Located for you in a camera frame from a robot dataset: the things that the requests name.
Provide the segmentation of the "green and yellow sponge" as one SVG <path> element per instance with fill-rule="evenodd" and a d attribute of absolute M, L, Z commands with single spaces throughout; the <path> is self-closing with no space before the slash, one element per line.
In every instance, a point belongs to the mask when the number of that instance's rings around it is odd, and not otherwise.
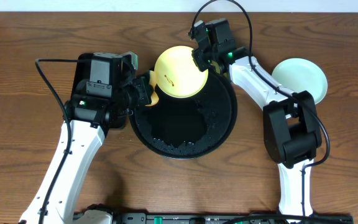
<path fill-rule="evenodd" d="M 147 106 L 154 106 L 159 101 L 158 94 L 155 92 L 155 87 L 157 86 L 157 75 L 154 71 L 151 70 L 149 70 L 147 74 L 149 76 L 149 85 L 151 86 L 152 89 L 152 94 L 150 96 L 151 103 L 148 104 Z"/>

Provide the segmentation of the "yellow plate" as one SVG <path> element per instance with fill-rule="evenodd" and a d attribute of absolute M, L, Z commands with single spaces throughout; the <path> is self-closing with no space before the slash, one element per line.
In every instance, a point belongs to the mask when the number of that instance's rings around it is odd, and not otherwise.
<path fill-rule="evenodd" d="M 191 55 L 193 48 L 175 46 L 165 50 L 157 59 L 154 73 L 158 87 L 174 98 L 189 98 L 206 84 L 208 71 L 199 71 Z"/>

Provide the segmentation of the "mint plate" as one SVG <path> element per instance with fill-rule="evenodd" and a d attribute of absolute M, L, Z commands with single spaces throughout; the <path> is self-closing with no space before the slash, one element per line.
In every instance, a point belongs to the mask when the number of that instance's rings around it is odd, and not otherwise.
<path fill-rule="evenodd" d="M 272 76 L 283 86 L 295 92 L 308 91 L 314 103 L 320 103 L 328 91 L 326 75 L 317 64 L 303 58 L 289 58 L 280 62 Z"/>

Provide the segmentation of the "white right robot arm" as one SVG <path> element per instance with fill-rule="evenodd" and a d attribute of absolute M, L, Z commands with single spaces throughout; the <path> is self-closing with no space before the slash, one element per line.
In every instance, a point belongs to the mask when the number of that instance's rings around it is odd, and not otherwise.
<path fill-rule="evenodd" d="M 283 221 L 310 222 L 311 168 L 325 136 L 312 94 L 297 93 L 276 81 L 259 65 L 251 47 L 236 45 L 227 19 L 193 22 L 188 35 L 198 44 L 191 53 L 198 69 L 228 75 L 261 108 L 264 145 L 279 170 Z"/>

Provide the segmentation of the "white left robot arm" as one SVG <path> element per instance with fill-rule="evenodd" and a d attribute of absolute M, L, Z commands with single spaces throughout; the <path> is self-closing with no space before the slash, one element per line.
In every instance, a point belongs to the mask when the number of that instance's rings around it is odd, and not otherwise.
<path fill-rule="evenodd" d="M 60 139 L 35 198 L 20 223 L 113 223 L 111 209 L 93 205 L 81 216 L 75 207 L 90 164 L 110 129 L 124 127 L 126 116 L 152 102 L 149 75 L 135 77 L 133 52 L 81 54 L 70 99 L 58 99 L 63 112 Z"/>

